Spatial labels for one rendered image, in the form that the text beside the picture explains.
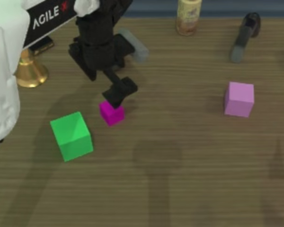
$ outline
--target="pink cube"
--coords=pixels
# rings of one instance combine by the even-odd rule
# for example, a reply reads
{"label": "pink cube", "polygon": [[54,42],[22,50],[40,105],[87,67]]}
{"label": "pink cube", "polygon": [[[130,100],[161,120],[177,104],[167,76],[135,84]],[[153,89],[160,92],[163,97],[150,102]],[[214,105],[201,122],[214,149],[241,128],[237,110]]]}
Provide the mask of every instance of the pink cube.
{"label": "pink cube", "polygon": [[113,126],[125,118],[124,108],[122,106],[114,109],[108,101],[104,101],[100,103],[99,108],[100,114],[108,126]]}
{"label": "pink cube", "polygon": [[224,114],[249,117],[255,103],[254,85],[230,82],[225,94]]}

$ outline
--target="large green block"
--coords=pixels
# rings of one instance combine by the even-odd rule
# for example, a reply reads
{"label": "large green block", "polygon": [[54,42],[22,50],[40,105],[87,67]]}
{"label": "large green block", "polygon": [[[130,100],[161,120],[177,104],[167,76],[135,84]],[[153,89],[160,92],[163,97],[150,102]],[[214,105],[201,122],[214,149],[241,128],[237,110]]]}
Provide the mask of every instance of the large green block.
{"label": "large green block", "polygon": [[65,162],[94,150],[90,132],[80,112],[58,118],[50,124]]}

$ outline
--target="red x logo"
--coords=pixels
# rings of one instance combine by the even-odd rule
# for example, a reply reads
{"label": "red x logo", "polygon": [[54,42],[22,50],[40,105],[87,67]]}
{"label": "red x logo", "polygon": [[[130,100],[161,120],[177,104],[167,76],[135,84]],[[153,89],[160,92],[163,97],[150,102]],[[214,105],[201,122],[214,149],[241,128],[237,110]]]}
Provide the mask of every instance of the red x logo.
{"label": "red x logo", "polygon": [[61,11],[64,13],[68,8],[68,1],[64,1],[61,5]]}

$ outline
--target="bottle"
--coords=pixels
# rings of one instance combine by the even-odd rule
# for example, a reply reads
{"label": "bottle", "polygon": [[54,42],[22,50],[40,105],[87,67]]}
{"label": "bottle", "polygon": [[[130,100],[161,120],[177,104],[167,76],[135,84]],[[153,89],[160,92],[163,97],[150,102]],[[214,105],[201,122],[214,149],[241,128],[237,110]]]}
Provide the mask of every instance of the bottle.
{"label": "bottle", "polygon": [[176,27],[180,35],[190,36],[195,33],[201,5],[202,0],[178,0]]}

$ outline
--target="brass bell base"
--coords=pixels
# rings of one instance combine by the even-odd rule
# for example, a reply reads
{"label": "brass bell base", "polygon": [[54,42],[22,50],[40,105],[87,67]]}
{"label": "brass bell base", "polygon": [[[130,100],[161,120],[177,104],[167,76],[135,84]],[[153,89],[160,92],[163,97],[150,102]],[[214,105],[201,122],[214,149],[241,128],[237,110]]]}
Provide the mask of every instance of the brass bell base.
{"label": "brass bell base", "polygon": [[21,87],[37,87],[48,78],[47,68],[39,63],[29,49],[22,51],[15,76]]}

